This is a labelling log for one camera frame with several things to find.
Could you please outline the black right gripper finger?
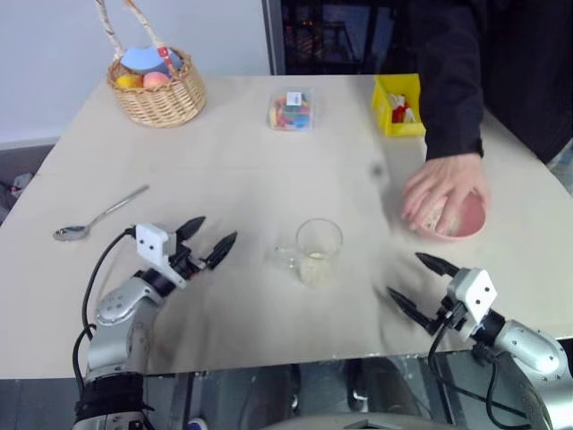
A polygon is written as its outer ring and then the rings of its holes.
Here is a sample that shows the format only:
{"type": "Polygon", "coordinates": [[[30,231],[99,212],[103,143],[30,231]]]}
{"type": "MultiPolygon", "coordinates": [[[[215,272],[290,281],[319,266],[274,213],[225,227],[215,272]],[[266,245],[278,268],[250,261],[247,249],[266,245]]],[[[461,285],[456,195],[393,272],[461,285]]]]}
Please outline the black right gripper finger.
{"type": "Polygon", "coordinates": [[[455,277],[459,272],[459,268],[457,266],[441,259],[440,257],[421,252],[416,252],[415,256],[425,267],[440,276],[448,275],[450,277],[455,277]]]}
{"type": "Polygon", "coordinates": [[[392,300],[411,320],[423,327],[425,330],[427,330],[432,325],[432,320],[421,313],[413,301],[397,292],[394,288],[387,287],[387,291],[392,300]]]}

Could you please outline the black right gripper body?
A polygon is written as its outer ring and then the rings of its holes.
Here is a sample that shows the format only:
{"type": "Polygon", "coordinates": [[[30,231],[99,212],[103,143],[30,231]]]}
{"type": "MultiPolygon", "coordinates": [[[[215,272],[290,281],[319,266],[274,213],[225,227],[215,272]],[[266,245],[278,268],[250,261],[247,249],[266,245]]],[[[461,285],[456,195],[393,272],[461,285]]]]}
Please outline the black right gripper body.
{"type": "Polygon", "coordinates": [[[467,309],[465,304],[455,297],[445,296],[440,302],[435,319],[425,326],[428,334],[434,335],[440,328],[460,331],[459,326],[466,320],[467,309]]]}

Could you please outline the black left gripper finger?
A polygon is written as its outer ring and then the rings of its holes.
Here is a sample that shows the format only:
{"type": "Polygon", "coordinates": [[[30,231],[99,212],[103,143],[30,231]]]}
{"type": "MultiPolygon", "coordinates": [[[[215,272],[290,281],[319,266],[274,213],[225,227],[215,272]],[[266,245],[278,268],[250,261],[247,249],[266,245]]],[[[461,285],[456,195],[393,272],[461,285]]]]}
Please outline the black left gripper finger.
{"type": "Polygon", "coordinates": [[[176,230],[175,232],[176,240],[178,242],[184,242],[189,240],[199,231],[205,219],[206,219],[205,216],[200,216],[186,221],[181,227],[179,227],[176,230]]]}
{"type": "Polygon", "coordinates": [[[205,259],[205,263],[210,270],[214,270],[228,255],[235,244],[237,232],[230,233],[223,237],[213,248],[205,259]]]}

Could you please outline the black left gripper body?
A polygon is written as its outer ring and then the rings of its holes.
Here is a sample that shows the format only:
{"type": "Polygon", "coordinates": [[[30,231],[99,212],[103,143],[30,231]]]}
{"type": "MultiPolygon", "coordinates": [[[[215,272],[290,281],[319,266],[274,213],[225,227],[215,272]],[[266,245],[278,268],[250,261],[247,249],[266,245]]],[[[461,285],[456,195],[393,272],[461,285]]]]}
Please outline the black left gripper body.
{"type": "Polygon", "coordinates": [[[192,250],[184,244],[187,238],[179,231],[175,232],[175,252],[168,257],[170,267],[184,280],[207,270],[210,266],[204,258],[196,258],[192,250]]]}

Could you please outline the person's right hand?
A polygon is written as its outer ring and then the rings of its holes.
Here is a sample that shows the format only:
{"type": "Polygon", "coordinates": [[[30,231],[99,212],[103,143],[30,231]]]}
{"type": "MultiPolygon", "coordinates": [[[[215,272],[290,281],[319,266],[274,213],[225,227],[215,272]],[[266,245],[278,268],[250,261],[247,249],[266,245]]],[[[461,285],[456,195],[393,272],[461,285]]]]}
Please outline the person's right hand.
{"type": "Polygon", "coordinates": [[[415,230],[432,212],[433,207],[445,200],[436,229],[446,232],[469,194],[475,195],[487,210],[490,192],[478,154],[463,154],[427,160],[406,182],[403,191],[401,218],[415,230]]]}

